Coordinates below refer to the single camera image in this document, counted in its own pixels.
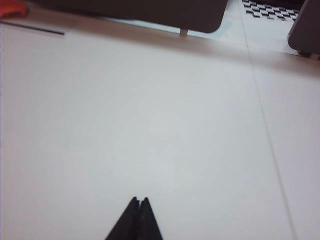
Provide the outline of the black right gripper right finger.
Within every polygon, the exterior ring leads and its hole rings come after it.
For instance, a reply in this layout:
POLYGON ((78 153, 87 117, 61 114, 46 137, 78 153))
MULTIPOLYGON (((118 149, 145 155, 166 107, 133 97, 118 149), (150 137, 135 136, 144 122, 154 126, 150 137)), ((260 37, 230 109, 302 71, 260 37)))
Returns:
POLYGON ((147 197, 139 207, 136 227, 137 240, 163 240, 151 203, 147 197))

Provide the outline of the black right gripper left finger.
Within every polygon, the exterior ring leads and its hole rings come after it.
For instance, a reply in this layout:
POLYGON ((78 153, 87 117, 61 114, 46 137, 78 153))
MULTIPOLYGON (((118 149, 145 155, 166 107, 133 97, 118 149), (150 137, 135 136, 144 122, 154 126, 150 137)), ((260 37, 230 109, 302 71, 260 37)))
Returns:
POLYGON ((106 237, 106 240, 135 240, 139 211, 140 201, 137 197, 134 197, 106 237))

